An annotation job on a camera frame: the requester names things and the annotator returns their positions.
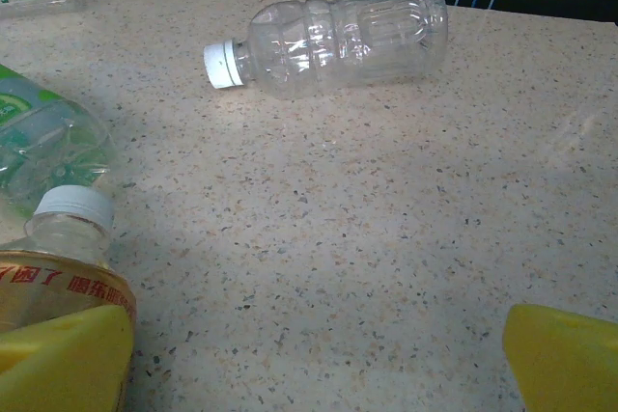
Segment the green label clear bottle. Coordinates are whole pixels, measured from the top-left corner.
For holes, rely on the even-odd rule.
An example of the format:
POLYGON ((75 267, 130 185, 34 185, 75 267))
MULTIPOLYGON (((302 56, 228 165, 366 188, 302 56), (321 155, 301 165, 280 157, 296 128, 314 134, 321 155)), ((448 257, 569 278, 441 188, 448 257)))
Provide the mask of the green label clear bottle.
POLYGON ((57 186, 113 196, 117 183, 116 150, 103 122, 0 65, 0 214, 27 218, 57 186))

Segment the clear ribbed bottle white cap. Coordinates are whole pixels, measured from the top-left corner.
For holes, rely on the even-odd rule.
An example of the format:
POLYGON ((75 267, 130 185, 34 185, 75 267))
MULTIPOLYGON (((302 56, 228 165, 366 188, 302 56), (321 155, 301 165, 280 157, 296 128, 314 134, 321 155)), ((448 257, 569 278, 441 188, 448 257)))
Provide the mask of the clear ribbed bottle white cap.
POLYGON ((215 89, 287 99, 424 76, 447 43, 445 0, 294 0, 261 9, 245 40, 206 46, 204 64, 215 89))

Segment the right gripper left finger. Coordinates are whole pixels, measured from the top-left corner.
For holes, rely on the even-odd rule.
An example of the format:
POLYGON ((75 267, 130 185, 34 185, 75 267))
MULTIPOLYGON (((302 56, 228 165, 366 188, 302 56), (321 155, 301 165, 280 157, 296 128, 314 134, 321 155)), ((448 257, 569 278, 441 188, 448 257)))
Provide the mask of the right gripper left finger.
POLYGON ((0 334, 0 412, 123 412, 133 325, 119 306, 0 334))

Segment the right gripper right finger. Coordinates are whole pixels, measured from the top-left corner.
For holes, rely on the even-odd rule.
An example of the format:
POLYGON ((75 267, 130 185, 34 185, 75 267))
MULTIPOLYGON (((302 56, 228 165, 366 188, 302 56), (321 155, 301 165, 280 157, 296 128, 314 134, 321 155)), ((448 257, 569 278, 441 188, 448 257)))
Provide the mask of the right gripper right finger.
POLYGON ((618 412, 618 323, 518 304, 502 344, 526 412, 618 412))

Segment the gold red label bottle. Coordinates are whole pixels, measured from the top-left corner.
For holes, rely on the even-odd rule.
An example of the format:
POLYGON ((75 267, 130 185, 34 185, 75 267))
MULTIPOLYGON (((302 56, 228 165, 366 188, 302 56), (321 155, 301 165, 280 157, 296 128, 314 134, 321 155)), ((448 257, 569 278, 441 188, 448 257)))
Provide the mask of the gold red label bottle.
POLYGON ((104 305, 134 322, 135 296, 107 256, 113 220, 112 201, 92 187, 48 190, 25 236, 0 244, 0 333, 104 305))

